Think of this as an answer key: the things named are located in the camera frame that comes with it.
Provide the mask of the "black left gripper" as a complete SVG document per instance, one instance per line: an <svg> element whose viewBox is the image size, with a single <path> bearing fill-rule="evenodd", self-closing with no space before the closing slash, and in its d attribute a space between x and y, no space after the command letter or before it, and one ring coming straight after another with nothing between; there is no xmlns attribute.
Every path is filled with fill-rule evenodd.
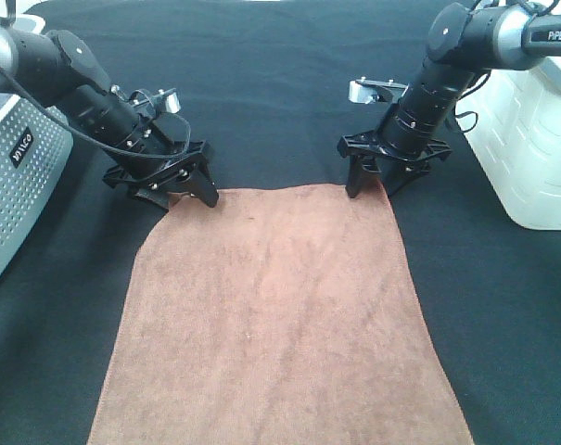
<svg viewBox="0 0 561 445"><path fill-rule="evenodd" d="M170 193L190 194L209 208L217 205L219 194L210 176L207 142L177 140L152 122L131 130L116 148L123 152L111 156L116 165L103 176L108 186L125 184L130 198L164 211L180 200Z"/></svg>

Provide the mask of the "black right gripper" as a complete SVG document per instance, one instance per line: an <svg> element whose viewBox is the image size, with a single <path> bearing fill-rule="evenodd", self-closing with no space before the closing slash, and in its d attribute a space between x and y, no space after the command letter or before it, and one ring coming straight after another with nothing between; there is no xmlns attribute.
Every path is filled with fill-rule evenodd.
<svg viewBox="0 0 561 445"><path fill-rule="evenodd" d="M349 174L346 193L349 198L356 198L364 189L375 185L379 179L376 158L397 160L397 164L387 174L386 192L395 196L411 182L430 173L430 159L446 160L452 153L449 145L443 141L431 139L422 145L418 153L405 152L389 144L375 131L344 135L338 141L337 150L342 158L350 156Z"/></svg>

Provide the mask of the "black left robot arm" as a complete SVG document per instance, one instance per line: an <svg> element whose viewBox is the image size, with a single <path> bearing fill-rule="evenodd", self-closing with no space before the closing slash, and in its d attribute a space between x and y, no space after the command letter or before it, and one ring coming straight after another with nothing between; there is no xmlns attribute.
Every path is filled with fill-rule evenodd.
<svg viewBox="0 0 561 445"><path fill-rule="evenodd" d="M115 161L103 181L125 185L129 197L167 209L171 194L188 194L216 206L209 145L192 140L175 89L125 95L78 36L21 31L15 21L0 17L0 93L19 95L43 114L57 108L67 118L64 130Z"/></svg>

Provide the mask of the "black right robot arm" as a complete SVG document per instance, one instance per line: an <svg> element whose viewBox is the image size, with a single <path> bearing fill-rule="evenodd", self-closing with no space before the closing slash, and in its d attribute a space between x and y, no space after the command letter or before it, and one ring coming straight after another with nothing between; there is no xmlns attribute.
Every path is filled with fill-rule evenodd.
<svg viewBox="0 0 561 445"><path fill-rule="evenodd" d="M375 129L338 142L338 153L350 161L348 196L356 197L374 181L392 196L428 174L431 159L445 160L452 152L435 132L456 103L478 89L481 77L493 70L529 70L546 57L561 57L561 14L550 7L477 1L472 7L452 3L443 8L412 82L350 82L351 102L389 107Z"/></svg>

